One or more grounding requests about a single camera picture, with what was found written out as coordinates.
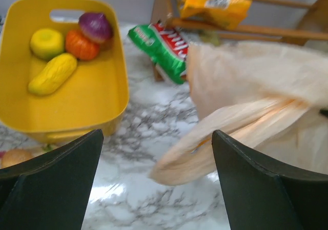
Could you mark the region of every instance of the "orange pumpkin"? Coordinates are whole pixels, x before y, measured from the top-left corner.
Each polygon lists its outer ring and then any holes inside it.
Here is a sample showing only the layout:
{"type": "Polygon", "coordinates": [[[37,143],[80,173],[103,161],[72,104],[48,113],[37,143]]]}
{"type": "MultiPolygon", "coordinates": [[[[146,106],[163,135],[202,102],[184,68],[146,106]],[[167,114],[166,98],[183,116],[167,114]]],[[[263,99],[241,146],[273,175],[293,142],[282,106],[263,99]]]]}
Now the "orange pumpkin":
{"type": "Polygon", "coordinates": [[[86,38],[79,30],[71,30],[67,33],[65,48],[67,52],[81,60],[92,60],[100,51],[100,45],[86,38]]]}

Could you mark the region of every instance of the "basket handle hole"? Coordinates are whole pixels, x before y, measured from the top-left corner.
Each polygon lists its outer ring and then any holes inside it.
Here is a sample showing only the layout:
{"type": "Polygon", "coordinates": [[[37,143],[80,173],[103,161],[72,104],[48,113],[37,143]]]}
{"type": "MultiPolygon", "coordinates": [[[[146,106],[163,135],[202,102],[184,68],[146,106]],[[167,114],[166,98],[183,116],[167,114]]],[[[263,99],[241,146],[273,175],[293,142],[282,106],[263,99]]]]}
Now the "basket handle hole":
{"type": "Polygon", "coordinates": [[[55,23],[77,22],[83,13],[81,10],[55,9],[50,12],[50,19],[55,23]]]}

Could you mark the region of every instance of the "yellow plastic basket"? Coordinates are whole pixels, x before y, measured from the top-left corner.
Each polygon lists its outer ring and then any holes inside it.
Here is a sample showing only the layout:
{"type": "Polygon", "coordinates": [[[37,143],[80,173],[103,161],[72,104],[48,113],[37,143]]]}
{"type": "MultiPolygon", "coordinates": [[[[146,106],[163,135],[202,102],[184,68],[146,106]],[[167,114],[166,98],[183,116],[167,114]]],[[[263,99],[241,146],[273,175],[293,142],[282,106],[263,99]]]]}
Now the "yellow plastic basket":
{"type": "Polygon", "coordinates": [[[20,0],[7,14],[0,51],[0,119],[39,142],[57,143],[90,130],[115,132],[129,101],[124,51],[114,10],[97,0],[20,0]],[[92,61],[79,61],[72,77],[54,94],[36,97],[29,81],[47,62],[32,55],[29,42],[41,28],[66,34],[77,23],[55,22],[54,9],[103,12],[113,26],[110,48],[92,61]]]}

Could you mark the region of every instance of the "toy fruit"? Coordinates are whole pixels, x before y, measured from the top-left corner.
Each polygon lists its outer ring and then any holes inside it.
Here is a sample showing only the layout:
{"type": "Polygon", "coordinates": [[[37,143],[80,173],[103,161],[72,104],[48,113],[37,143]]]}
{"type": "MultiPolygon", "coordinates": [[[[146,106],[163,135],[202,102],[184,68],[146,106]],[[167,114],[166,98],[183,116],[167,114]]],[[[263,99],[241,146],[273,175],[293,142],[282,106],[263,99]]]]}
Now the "toy fruit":
{"type": "Polygon", "coordinates": [[[72,54],[63,53],[53,58],[29,83],[29,92],[39,96],[55,92],[73,74],[76,66],[77,60],[72,54]]]}
{"type": "Polygon", "coordinates": [[[14,166],[33,158],[32,153],[23,149],[13,149],[7,151],[1,160],[2,169],[14,166]]]}
{"type": "Polygon", "coordinates": [[[81,60],[92,60],[100,51],[100,45],[86,38],[79,30],[71,30],[67,33],[65,48],[67,52],[81,60]]]}
{"type": "Polygon", "coordinates": [[[104,43],[113,37],[113,28],[103,13],[86,12],[80,16],[78,24],[82,33],[96,43],[104,43]]]}
{"type": "Polygon", "coordinates": [[[64,36],[54,29],[40,29],[31,38],[32,52],[40,59],[51,60],[65,50],[64,36]]]}

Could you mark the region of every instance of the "yellow apple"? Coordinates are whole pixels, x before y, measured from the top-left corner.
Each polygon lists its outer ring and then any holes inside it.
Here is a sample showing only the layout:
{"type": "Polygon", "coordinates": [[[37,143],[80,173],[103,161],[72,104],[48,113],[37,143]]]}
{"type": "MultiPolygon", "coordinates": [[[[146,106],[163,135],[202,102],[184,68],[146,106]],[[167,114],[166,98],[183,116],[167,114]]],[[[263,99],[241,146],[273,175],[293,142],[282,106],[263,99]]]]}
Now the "yellow apple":
{"type": "Polygon", "coordinates": [[[51,60],[65,50],[65,37],[54,29],[39,29],[31,38],[30,47],[38,58],[51,60]]]}

